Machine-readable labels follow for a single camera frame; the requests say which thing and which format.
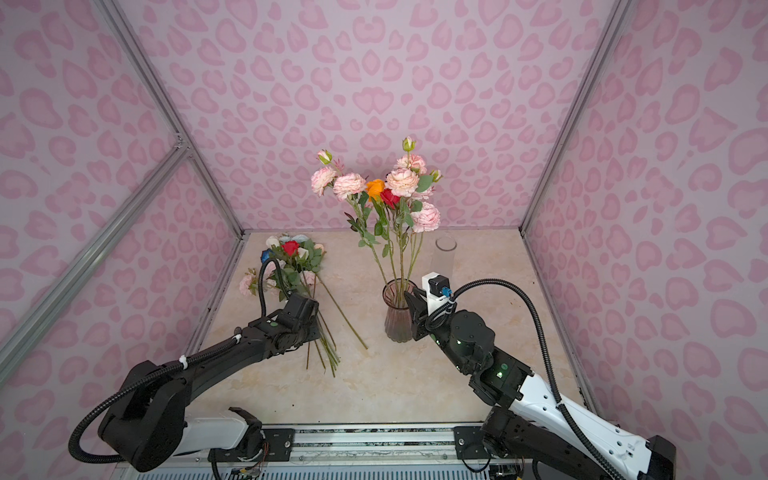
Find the pale pink carnation spray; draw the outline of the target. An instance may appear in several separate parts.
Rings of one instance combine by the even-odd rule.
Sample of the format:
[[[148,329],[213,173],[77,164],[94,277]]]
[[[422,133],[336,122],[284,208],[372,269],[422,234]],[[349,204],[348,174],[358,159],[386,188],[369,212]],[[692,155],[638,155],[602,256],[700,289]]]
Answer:
[[[239,282],[239,291],[244,296],[258,295],[259,271],[250,268]],[[275,265],[270,263],[264,271],[263,289],[278,291],[280,300],[284,300],[287,292],[299,292],[308,297],[314,297],[317,275],[313,271],[296,272],[292,268],[282,270],[281,283],[278,282],[278,275]]]

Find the clear frosted glass vase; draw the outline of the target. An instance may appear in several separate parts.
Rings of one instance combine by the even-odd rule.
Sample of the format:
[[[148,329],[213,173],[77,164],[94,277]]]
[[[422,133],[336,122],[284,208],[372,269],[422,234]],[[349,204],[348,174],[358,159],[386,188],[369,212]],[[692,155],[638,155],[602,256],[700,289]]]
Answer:
[[[457,247],[457,241],[451,235],[437,238],[431,259],[431,271],[451,280],[454,276]]]

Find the small red artificial rose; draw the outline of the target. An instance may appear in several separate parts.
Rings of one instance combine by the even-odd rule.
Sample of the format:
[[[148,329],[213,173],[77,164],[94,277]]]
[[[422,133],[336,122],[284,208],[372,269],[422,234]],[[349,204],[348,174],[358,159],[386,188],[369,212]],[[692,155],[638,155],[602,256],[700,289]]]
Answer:
[[[380,199],[387,219],[388,244],[390,249],[389,256],[393,274],[396,278],[403,278],[401,249],[402,221],[399,210],[400,197],[395,195],[391,189],[385,188],[380,194]]]

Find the orange artificial rose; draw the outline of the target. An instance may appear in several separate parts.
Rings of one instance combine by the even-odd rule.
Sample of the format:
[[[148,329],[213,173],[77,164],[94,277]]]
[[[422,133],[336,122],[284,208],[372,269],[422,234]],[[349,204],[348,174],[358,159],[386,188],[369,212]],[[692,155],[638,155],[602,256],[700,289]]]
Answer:
[[[380,194],[385,188],[387,188],[385,182],[380,179],[367,183],[366,202],[361,210],[366,227],[363,239],[373,252],[381,274],[384,275],[384,272],[387,272],[387,279],[394,280],[396,277],[393,274],[389,256],[387,219],[380,199]]]

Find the pink rosebud spray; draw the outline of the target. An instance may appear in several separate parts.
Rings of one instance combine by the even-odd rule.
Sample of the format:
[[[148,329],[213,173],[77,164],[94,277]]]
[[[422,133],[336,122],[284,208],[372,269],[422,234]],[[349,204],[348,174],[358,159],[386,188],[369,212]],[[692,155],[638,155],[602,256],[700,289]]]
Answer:
[[[404,274],[402,279],[408,278],[410,260],[406,260],[406,250],[412,244],[412,229],[414,226],[411,213],[413,209],[416,211],[421,209],[420,202],[414,201],[413,196],[415,192],[420,192],[419,185],[422,183],[422,178],[427,175],[425,161],[414,153],[415,144],[416,142],[410,136],[407,136],[402,141],[404,155],[396,161],[395,167],[386,175],[384,181],[386,187],[400,197],[399,210],[402,221],[401,249]]]

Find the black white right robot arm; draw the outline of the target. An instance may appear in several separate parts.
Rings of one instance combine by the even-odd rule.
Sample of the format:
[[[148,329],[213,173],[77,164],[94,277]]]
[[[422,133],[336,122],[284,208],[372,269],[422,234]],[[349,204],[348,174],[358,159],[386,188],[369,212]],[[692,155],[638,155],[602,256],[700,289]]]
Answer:
[[[431,337],[491,411],[482,444],[490,456],[523,457],[574,479],[673,479],[677,449],[616,426],[571,401],[495,344],[482,317],[446,297],[405,295],[416,340]]]

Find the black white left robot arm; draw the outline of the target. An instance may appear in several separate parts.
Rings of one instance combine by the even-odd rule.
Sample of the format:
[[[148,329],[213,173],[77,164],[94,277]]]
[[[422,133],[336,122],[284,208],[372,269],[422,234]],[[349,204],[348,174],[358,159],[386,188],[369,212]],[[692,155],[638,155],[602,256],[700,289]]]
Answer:
[[[294,351],[319,338],[319,304],[299,294],[283,308],[236,328],[234,334],[189,357],[162,365],[134,366],[107,399],[98,436],[140,472],[173,456],[210,451],[223,460],[262,455],[262,423],[241,407],[219,419],[193,418],[189,405],[207,390],[258,362]]]

